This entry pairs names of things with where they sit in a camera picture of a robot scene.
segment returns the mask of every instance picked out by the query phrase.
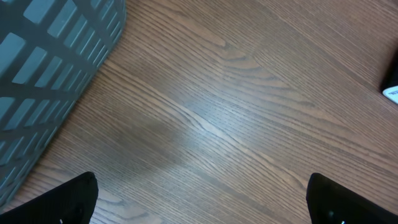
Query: wooden floor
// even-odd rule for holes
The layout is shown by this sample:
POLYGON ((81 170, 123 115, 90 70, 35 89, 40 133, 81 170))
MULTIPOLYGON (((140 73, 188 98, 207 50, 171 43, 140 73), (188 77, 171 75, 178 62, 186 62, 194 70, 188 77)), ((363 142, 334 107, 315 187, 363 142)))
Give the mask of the wooden floor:
POLYGON ((398 213, 395 0, 127 0, 11 206, 93 171, 92 223, 310 223, 320 172, 398 213))

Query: gray plastic basket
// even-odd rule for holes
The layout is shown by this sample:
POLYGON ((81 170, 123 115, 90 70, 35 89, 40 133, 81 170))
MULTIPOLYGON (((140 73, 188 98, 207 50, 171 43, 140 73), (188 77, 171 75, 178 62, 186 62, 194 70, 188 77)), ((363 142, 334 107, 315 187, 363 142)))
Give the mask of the gray plastic basket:
POLYGON ((119 40, 122 0, 0 0, 0 209, 119 40))

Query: laminate flooring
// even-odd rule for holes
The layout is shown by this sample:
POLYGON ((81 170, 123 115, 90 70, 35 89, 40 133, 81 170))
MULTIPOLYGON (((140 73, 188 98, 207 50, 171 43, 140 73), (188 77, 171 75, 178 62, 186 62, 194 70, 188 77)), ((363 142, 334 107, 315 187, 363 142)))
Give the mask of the laminate flooring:
POLYGON ((310 223, 320 172, 398 213, 395 0, 127 0, 9 208, 85 171, 92 223, 310 223))

